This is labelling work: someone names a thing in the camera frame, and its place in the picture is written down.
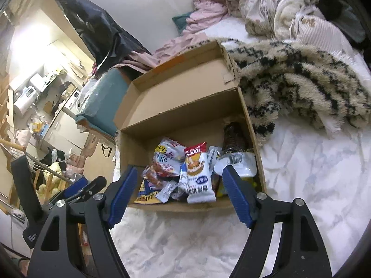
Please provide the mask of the cream black fuzzy blanket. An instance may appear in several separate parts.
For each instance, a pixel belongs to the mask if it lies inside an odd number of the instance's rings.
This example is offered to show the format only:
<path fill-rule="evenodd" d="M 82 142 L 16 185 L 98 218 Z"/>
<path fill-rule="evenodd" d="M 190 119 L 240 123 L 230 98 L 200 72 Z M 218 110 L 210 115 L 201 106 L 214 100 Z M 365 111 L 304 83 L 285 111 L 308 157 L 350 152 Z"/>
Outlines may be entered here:
<path fill-rule="evenodd" d="M 283 114 L 333 133 L 345 125 L 370 125 L 370 90 L 333 54 L 288 41 L 215 41 L 242 91 L 258 142 L 273 134 Z"/>

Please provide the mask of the pink crumpled bedding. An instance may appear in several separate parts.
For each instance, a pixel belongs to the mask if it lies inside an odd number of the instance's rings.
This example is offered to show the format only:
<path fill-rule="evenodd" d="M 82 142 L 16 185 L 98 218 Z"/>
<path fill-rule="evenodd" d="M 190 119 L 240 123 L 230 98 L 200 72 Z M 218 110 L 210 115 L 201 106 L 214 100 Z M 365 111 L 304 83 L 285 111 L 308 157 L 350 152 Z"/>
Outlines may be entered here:
<path fill-rule="evenodd" d="M 226 0 L 192 0 L 192 2 L 194 10 L 187 18 L 187 26 L 180 36 L 169 40 L 152 55 L 134 51 L 122 62 L 122 65 L 146 73 L 194 45 L 206 41 L 204 30 L 229 16 Z"/>

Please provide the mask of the cream crumpled bedding pile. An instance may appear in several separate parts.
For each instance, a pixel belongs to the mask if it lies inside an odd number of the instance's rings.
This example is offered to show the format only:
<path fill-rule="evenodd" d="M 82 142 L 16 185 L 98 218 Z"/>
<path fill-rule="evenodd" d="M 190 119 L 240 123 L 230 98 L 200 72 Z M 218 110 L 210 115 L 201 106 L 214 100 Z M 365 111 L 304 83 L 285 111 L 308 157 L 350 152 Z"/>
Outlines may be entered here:
<path fill-rule="evenodd" d="M 292 40 L 330 53 L 353 57 L 342 31 L 324 17 L 320 0 L 226 0 L 228 12 L 241 17 L 249 35 Z"/>

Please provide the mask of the colourful red chip bag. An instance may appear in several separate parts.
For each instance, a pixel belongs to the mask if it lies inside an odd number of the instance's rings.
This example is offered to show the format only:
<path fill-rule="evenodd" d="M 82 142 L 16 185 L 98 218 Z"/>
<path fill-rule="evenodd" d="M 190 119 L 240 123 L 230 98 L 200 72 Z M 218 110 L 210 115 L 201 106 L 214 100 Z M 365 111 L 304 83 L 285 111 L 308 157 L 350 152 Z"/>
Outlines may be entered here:
<path fill-rule="evenodd" d="M 159 178 L 171 178 L 180 175 L 180 168 L 185 160 L 185 146 L 164 137 L 155 148 L 152 168 Z"/>

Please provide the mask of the white water heater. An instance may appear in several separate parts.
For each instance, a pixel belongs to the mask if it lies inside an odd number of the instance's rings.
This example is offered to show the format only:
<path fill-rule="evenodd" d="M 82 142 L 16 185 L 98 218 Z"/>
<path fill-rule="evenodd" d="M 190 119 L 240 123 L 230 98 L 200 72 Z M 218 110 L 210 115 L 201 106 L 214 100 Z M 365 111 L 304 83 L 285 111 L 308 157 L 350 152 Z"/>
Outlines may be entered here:
<path fill-rule="evenodd" d="M 27 89 L 18 97 L 14 103 L 14 112 L 23 117 L 28 109 L 31 107 L 32 103 L 36 100 L 38 96 L 37 91 L 33 86 L 27 87 Z"/>

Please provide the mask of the black plastic bag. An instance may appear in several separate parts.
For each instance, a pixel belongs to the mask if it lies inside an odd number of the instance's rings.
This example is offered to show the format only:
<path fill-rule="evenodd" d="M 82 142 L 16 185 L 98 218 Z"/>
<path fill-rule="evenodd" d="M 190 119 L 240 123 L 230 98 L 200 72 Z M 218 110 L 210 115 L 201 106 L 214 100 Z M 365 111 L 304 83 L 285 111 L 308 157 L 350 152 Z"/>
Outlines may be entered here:
<path fill-rule="evenodd" d="M 149 52 L 111 15 L 90 0 L 55 0 L 96 60 L 97 74 L 107 72 L 131 52 Z"/>

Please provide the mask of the yellow wooden furniture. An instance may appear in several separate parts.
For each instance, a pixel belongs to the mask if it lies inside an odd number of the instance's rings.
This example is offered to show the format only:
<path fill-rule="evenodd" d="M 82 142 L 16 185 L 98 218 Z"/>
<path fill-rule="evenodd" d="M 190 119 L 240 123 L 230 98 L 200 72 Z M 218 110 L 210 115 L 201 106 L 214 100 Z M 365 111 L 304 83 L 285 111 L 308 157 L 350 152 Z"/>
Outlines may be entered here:
<path fill-rule="evenodd" d="M 54 162 L 47 169 L 39 165 L 35 165 L 36 169 L 33 185 L 36 191 L 36 196 L 41 204 L 46 203 L 52 196 L 56 195 L 59 191 L 66 189 L 69 182 L 62 180 L 55 176 L 51 171 L 63 176 L 62 168 L 60 167 L 63 162 Z"/>

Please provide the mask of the white floral bear duvet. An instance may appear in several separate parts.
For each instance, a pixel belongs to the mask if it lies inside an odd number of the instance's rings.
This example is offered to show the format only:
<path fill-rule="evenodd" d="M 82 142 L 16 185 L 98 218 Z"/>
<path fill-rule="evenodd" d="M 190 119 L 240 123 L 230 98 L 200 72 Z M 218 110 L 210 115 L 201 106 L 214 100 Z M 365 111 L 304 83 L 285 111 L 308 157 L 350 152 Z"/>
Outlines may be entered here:
<path fill-rule="evenodd" d="M 346 55 L 295 41 L 229 38 L 195 44 L 134 79 L 115 124 L 120 165 L 145 169 L 167 137 L 191 148 L 193 195 L 211 193 L 198 145 L 235 129 L 256 173 L 227 167 L 226 196 L 136 204 L 154 212 L 115 230 L 133 236 L 144 277 L 332 277 L 369 249 L 370 90 Z"/>

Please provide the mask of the blue silver snack packet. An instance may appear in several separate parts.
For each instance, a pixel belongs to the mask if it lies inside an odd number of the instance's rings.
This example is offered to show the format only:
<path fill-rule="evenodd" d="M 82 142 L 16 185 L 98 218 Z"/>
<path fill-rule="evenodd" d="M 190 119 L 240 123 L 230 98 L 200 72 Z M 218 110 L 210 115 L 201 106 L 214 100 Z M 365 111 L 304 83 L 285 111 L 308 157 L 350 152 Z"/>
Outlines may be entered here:
<path fill-rule="evenodd" d="M 177 185 L 178 182 L 175 180 L 165 181 L 161 191 L 156 194 L 156 199 L 161 203 L 167 203 L 172 192 L 176 190 Z"/>

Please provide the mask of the clear yellow-label snack packet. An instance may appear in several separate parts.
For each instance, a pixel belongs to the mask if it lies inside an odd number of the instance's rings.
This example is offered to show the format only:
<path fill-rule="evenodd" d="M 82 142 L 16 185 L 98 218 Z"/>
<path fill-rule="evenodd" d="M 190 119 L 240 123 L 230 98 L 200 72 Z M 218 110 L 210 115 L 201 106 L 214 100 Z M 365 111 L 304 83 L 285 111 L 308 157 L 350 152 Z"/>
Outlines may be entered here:
<path fill-rule="evenodd" d="M 224 128 L 222 155 L 213 171 L 221 176 L 223 169 L 231 165 L 241 179 L 253 178 L 257 174 L 255 153 L 248 147 L 247 139 L 239 122 Z"/>

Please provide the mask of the brown cardboard box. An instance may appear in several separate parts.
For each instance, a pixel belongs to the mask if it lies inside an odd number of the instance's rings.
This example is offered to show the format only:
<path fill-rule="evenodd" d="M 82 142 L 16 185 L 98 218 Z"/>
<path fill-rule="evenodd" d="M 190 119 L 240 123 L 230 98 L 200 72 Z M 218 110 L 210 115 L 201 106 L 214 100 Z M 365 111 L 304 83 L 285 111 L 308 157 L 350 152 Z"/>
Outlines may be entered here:
<path fill-rule="evenodd" d="M 259 146 L 232 60 L 220 42 L 210 41 L 132 81 L 114 119 L 121 170 L 133 165 L 142 172 L 163 137 L 184 146 L 221 146 L 230 122 L 242 125 L 256 158 L 256 189 L 265 192 Z"/>

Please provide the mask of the red white cake snack packet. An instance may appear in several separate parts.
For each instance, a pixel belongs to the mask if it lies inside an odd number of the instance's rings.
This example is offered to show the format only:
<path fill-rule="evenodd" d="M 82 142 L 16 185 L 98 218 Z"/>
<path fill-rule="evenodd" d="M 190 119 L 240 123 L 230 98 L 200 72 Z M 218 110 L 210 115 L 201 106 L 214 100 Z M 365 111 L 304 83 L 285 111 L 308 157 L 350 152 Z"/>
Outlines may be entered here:
<path fill-rule="evenodd" d="M 212 187 L 207 143 L 202 142 L 188 147 L 184 152 L 187 168 L 188 204 L 215 202 L 216 195 Z"/>

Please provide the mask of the white washing machine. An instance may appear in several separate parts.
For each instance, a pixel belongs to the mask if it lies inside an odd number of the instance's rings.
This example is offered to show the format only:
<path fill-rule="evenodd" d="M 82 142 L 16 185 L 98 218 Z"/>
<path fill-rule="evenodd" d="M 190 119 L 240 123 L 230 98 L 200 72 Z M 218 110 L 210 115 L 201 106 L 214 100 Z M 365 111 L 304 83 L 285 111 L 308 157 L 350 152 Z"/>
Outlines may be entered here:
<path fill-rule="evenodd" d="M 79 99 L 80 91 L 78 89 L 75 89 L 64 104 L 62 111 L 64 111 L 70 117 L 75 118 L 76 114 L 79 111 Z"/>

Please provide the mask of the blue gold snack packet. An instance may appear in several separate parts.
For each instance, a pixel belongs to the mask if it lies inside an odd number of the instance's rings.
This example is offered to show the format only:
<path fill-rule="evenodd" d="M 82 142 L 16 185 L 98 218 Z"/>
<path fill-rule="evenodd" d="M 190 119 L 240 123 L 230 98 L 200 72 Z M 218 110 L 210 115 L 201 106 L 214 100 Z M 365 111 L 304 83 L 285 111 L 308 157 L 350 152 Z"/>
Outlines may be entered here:
<path fill-rule="evenodd" d="M 162 202 L 156 197 L 161 190 L 161 184 L 153 184 L 150 180 L 143 178 L 134 203 L 137 205 L 161 204 Z"/>

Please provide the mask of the clear fried twist packet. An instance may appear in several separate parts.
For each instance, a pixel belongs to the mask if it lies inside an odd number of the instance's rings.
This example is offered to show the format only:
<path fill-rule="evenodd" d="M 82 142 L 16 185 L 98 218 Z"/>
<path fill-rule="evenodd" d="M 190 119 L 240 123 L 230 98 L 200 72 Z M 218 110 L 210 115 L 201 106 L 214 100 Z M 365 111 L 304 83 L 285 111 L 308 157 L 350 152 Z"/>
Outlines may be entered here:
<path fill-rule="evenodd" d="M 147 180 L 149 185 L 152 187 L 152 188 L 156 188 L 158 190 L 162 189 L 163 188 L 163 184 L 161 182 L 161 180 L 159 180 L 157 178 L 157 174 L 156 174 L 156 171 L 155 171 L 155 168 L 154 166 L 151 164 L 149 166 L 147 166 L 143 172 L 142 172 L 142 177 L 144 180 Z"/>

